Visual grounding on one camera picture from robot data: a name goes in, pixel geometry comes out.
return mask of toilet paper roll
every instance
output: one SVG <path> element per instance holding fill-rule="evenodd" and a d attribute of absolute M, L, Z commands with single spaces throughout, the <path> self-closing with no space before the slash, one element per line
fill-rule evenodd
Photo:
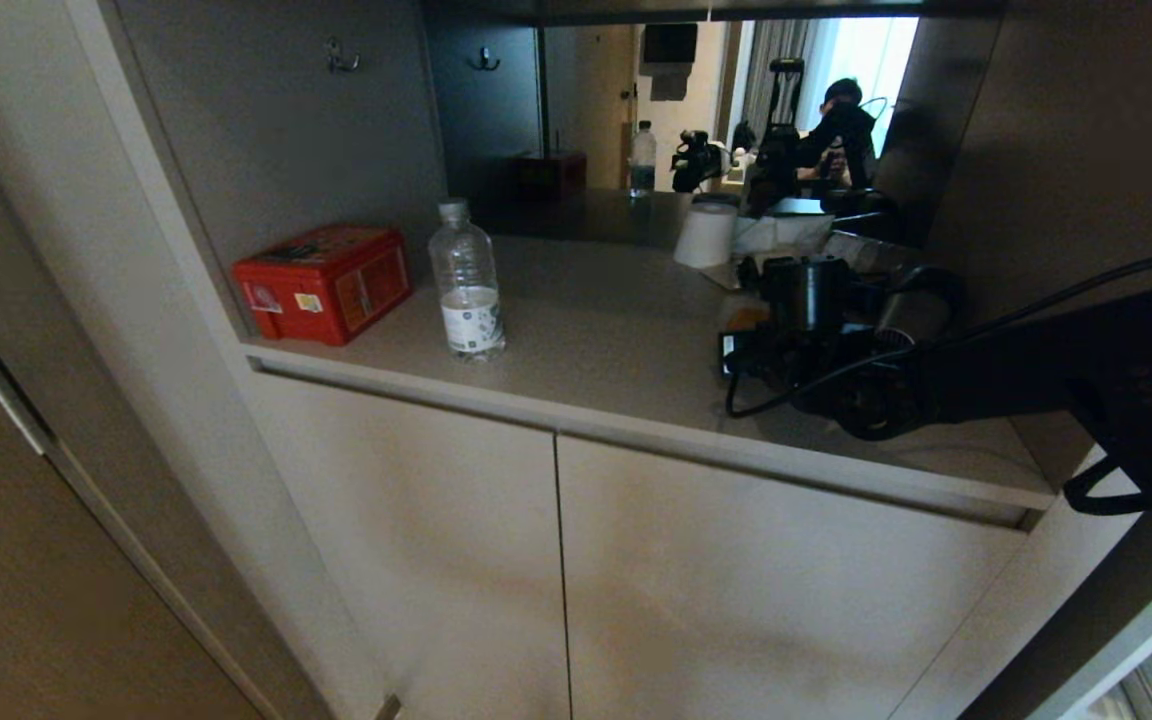
<path fill-rule="evenodd" d="M 736 209 L 713 202 L 696 202 L 688 211 L 679 233 L 673 259 L 691 268 L 712 268 L 732 258 L 732 232 Z"/>

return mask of white cabinet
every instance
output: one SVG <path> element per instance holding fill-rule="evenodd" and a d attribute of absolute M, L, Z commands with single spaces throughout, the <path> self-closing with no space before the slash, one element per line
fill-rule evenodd
<path fill-rule="evenodd" d="M 1024 539 L 571 438 L 558 478 L 576 720 L 886 719 Z"/>
<path fill-rule="evenodd" d="M 568 717 L 553 434 L 274 376 L 257 423 L 403 717 Z"/>

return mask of wall hook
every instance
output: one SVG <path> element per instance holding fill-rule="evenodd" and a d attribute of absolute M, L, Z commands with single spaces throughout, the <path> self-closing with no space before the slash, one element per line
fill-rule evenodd
<path fill-rule="evenodd" d="M 500 58 L 493 63 L 492 51 L 486 50 L 486 46 L 479 47 L 479 61 L 477 63 L 473 60 L 467 60 L 471 68 L 475 70 L 482 70 L 482 73 L 493 73 L 500 67 Z"/>
<path fill-rule="evenodd" d="M 326 41 L 328 50 L 328 73 L 355 73 L 362 63 L 362 54 L 353 54 L 353 61 L 346 61 L 340 54 L 340 40 L 333 35 Z"/>

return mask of countertop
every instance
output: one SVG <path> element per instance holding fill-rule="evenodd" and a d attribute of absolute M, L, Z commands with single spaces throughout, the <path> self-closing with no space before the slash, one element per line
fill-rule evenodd
<path fill-rule="evenodd" d="M 555 429 L 718 464 L 791 475 L 869 497 L 994 518 L 1055 497 L 1006 419 L 935 425 L 892 441 L 851 438 L 783 406 L 723 415 L 717 332 L 726 291 L 660 247 L 497 237 L 508 347 L 485 365 L 445 346 L 435 288 L 344 347 L 251 338 L 265 372 Z M 742 404 L 758 400 L 745 382 Z M 1007 515 L 1015 520 L 1015 515 Z"/>

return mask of person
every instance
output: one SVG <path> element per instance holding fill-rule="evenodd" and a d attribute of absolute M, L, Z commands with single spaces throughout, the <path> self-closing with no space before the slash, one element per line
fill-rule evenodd
<path fill-rule="evenodd" d="M 801 138 L 794 159 L 801 181 L 826 177 L 841 187 L 867 187 L 873 179 L 877 120 L 861 109 L 861 83 L 842 78 L 824 91 L 820 124 Z"/>

